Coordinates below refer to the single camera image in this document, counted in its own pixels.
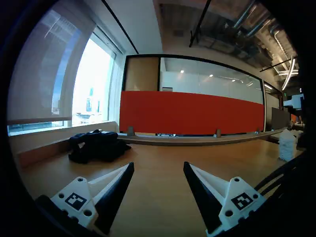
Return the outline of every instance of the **red-orange wall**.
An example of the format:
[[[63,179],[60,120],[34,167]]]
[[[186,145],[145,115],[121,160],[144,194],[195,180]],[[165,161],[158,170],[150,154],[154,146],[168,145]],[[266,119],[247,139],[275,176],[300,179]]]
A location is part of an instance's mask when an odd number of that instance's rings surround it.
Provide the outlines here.
[[[264,106],[221,96],[162,91],[122,91],[120,131],[222,134],[263,130]]]

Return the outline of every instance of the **wooden table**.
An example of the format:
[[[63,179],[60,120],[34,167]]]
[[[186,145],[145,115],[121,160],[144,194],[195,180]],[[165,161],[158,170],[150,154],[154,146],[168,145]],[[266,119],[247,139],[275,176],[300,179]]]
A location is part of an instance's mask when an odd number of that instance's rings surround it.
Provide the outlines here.
[[[284,164],[278,159],[278,145],[264,140],[209,147],[131,146],[113,163],[81,165],[64,154],[29,167],[21,176],[33,198],[51,197],[77,176],[89,181],[133,161],[135,172],[111,236],[205,237],[206,227],[183,173],[184,161],[225,180],[240,176],[251,186]]]

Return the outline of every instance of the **glass partition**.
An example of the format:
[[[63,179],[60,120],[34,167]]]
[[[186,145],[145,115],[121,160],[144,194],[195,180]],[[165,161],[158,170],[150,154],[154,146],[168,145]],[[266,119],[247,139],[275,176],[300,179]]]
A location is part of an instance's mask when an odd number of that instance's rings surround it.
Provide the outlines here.
[[[162,58],[160,90],[223,96],[263,104],[260,81],[247,74],[207,62]]]

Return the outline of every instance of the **window sill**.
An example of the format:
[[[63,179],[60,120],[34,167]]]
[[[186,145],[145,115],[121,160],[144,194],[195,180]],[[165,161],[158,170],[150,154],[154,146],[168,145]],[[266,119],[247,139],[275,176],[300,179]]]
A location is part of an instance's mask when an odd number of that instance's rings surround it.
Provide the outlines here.
[[[20,132],[8,132],[9,137],[15,137],[19,135],[25,135],[25,134],[33,134],[33,133],[41,133],[41,132],[49,132],[49,131],[55,131],[55,130],[64,130],[64,129],[71,129],[75,127],[81,127],[81,126],[89,126],[94,124],[105,124],[113,121],[102,121],[102,122],[94,122],[89,124],[78,124],[73,126],[59,126],[59,127],[53,127],[53,128],[40,128],[40,129],[34,129],[34,130],[27,130],[27,131],[20,131]]]

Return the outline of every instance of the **black cloth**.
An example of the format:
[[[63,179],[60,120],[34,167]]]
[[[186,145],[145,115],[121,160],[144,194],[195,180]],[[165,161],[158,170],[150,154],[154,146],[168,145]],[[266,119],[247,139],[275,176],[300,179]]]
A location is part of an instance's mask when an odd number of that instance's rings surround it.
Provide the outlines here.
[[[111,162],[123,155],[126,150],[131,149],[117,137],[115,132],[101,133],[99,130],[77,134],[69,138],[73,152],[68,157],[80,164],[86,164],[92,159]]]

